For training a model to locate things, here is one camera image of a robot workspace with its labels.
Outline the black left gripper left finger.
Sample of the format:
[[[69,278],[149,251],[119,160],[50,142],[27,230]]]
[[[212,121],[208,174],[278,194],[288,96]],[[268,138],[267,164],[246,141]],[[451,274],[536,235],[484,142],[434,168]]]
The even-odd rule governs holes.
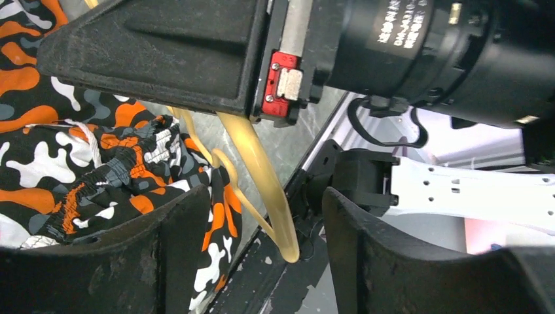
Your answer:
[[[187,313],[207,188],[75,245],[1,250],[2,313]]]

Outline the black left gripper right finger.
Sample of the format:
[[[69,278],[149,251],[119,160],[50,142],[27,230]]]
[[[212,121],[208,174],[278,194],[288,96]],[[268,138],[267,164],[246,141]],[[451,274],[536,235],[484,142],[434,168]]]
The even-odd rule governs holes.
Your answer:
[[[340,313],[553,313],[554,247],[470,255],[420,240],[339,191],[323,195]]]

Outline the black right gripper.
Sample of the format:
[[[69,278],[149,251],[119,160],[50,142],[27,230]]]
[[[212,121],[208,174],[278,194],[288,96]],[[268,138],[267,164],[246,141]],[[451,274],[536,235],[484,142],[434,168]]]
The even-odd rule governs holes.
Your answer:
[[[296,124],[331,77],[346,1],[269,1],[251,121]]]

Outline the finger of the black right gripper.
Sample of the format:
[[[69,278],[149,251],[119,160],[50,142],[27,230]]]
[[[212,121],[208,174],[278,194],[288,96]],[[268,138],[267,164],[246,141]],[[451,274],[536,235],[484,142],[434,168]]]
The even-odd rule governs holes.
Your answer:
[[[75,86],[245,116],[266,1],[106,1],[48,35],[40,73]]]

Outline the cream yellow hanger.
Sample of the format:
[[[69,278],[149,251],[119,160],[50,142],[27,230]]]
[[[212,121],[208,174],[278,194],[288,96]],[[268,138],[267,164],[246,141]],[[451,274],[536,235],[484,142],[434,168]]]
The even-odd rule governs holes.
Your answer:
[[[223,166],[227,170],[230,185],[235,195],[278,247],[282,258],[288,263],[298,262],[300,247],[289,202],[274,167],[250,121],[231,114],[217,113],[261,196],[269,221],[263,218],[240,190],[238,172],[225,153],[219,148],[208,150],[202,144],[196,133],[190,112],[186,109],[170,106],[168,110],[173,116],[184,119],[192,142],[199,148],[206,160],[215,168]]]

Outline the orange camo shorts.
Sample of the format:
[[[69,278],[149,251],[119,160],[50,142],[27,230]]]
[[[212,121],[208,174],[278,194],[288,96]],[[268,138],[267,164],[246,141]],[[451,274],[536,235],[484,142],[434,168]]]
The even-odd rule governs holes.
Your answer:
[[[206,160],[178,119],[41,75],[39,46],[67,22],[58,1],[1,2],[1,247],[68,245],[204,184],[211,205],[195,313],[225,286],[241,239],[228,172]]]

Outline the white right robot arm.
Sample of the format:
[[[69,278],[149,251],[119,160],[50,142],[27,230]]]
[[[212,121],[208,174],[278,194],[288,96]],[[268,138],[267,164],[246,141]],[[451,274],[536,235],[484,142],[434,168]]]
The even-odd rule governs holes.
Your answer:
[[[60,82],[100,90],[143,101],[190,109],[201,113],[223,112],[257,119],[255,103],[262,101],[262,83],[269,76],[272,54],[270,41],[285,19],[288,1],[276,1],[272,17],[268,1],[107,1],[84,13],[53,35],[39,48],[38,67],[42,74]],[[261,118],[288,118],[260,113]],[[452,118],[447,128],[445,114],[424,115],[433,122],[431,135],[483,153],[472,157],[505,157],[516,153],[516,129],[509,131],[485,124],[465,125]],[[440,152],[439,146],[433,152]],[[497,203],[477,203],[471,209],[470,188],[465,202],[443,201],[440,205],[398,205],[387,215],[432,214],[482,220],[486,226],[514,224],[554,238],[554,175],[540,183],[540,174],[503,175],[511,178],[509,192],[501,183],[493,192],[506,194]]]

